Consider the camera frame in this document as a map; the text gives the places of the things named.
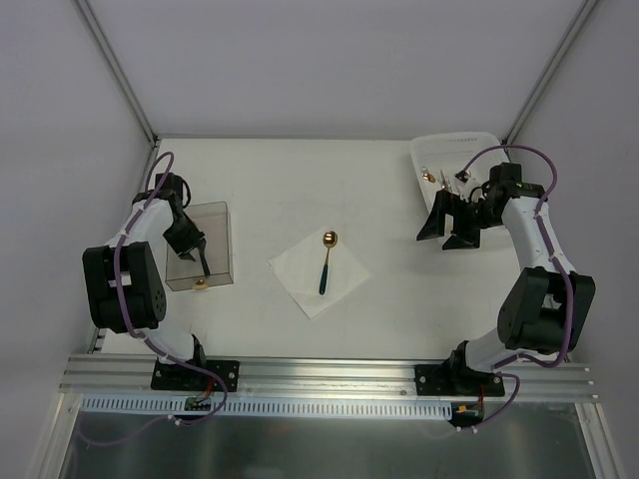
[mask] black spoon handle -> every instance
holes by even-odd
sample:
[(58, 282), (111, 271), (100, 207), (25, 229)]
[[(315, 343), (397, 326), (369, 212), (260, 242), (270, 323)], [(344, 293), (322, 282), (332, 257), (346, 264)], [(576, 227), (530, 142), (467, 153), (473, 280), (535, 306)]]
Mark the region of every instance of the black spoon handle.
[(321, 281), (319, 282), (319, 294), (324, 294), (326, 292), (326, 281), (328, 280), (328, 264), (323, 266), (323, 270), (321, 271)]

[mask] white napkin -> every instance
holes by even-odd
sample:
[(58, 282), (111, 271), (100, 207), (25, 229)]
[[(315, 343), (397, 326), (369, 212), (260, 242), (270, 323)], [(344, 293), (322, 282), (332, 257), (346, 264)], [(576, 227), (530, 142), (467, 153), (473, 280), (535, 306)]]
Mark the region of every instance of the white napkin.
[(369, 278), (337, 233), (330, 250), (326, 293), (321, 295), (320, 279), (326, 247), (321, 238), (328, 229), (317, 230), (291, 249), (269, 261), (273, 273), (309, 319), (339, 301)]

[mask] glass panel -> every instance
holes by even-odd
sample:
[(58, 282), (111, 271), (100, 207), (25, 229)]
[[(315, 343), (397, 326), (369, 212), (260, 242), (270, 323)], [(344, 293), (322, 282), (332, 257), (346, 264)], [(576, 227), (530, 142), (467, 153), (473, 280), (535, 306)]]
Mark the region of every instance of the glass panel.
[[(110, 440), (149, 420), (90, 413), (82, 431)], [(477, 434), (451, 432), (445, 422), (390, 419), (221, 416), (191, 428), (163, 421), (122, 446), (75, 439), (62, 477), (594, 478), (572, 405), (515, 404)]]

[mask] small metal part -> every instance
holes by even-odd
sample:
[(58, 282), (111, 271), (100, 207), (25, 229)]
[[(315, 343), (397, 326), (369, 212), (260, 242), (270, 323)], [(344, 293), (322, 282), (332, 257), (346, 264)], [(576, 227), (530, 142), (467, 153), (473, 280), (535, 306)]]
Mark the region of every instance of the small metal part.
[(198, 279), (193, 285), (193, 289), (195, 290), (206, 289), (207, 287), (209, 287), (209, 285), (203, 279)]
[(446, 175), (443, 173), (443, 170), (439, 170), (441, 174), (441, 188), (446, 190), (449, 193), (452, 193), (452, 187), (450, 186), (450, 181), (446, 178)]
[(424, 178), (427, 182), (431, 182), (431, 183), (435, 183), (436, 182), (435, 175), (433, 175), (431, 172), (429, 172), (428, 169), (426, 169), (426, 168), (421, 170), (421, 177)]

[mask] clear plastic box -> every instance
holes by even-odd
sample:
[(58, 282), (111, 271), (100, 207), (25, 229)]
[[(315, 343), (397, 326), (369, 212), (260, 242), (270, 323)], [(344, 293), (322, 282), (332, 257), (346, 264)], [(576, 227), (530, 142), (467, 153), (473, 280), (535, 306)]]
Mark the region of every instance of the clear plastic box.
[(180, 259), (167, 248), (165, 283), (173, 291), (206, 289), (210, 286), (233, 284), (233, 252), (231, 248), (231, 217), (226, 202), (192, 205), (185, 212), (207, 239), (205, 258), (211, 275), (205, 276), (196, 250), (196, 261)]

